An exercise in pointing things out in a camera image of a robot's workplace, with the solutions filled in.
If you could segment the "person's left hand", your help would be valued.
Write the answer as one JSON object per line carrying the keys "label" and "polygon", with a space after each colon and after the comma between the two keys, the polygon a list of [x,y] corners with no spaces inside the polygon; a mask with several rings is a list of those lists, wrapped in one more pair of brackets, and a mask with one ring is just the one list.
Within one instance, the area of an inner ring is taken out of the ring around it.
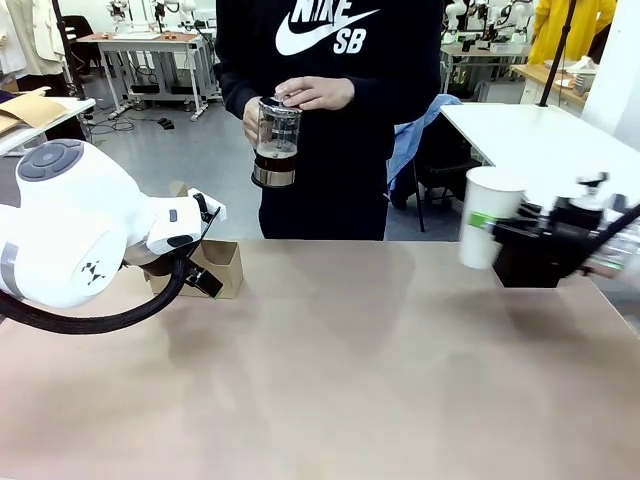
{"label": "person's left hand", "polygon": [[355,87],[347,78],[297,77],[275,89],[275,97],[286,107],[304,111],[341,110],[353,100],[354,95]]}

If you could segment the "person's right hand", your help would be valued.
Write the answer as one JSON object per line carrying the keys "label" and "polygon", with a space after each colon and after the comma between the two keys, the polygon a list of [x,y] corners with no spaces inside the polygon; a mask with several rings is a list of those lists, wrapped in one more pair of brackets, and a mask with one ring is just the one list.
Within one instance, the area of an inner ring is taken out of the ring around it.
{"label": "person's right hand", "polygon": [[260,112],[259,101],[259,96],[249,99],[244,106],[242,115],[243,132],[253,149],[256,148],[258,142]]}

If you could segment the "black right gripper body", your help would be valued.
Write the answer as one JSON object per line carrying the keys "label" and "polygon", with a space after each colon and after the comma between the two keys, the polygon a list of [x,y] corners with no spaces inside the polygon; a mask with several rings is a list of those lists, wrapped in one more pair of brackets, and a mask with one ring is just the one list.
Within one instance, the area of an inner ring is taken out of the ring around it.
{"label": "black right gripper body", "polygon": [[585,246],[590,243],[604,216],[604,208],[579,207],[568,197],[558,197],[548,215],[546,246]]}

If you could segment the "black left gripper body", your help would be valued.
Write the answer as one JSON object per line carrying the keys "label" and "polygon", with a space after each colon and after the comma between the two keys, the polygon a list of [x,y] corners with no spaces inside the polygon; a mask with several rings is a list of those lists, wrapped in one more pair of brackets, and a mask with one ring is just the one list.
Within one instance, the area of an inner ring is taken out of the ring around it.
{"label": "black left gripper body", "polygon": [[145,243],[136,243],[125,250],[123,262],[141,268],[151,276],[163,277],[174,271],[173,253],[153,253]]}

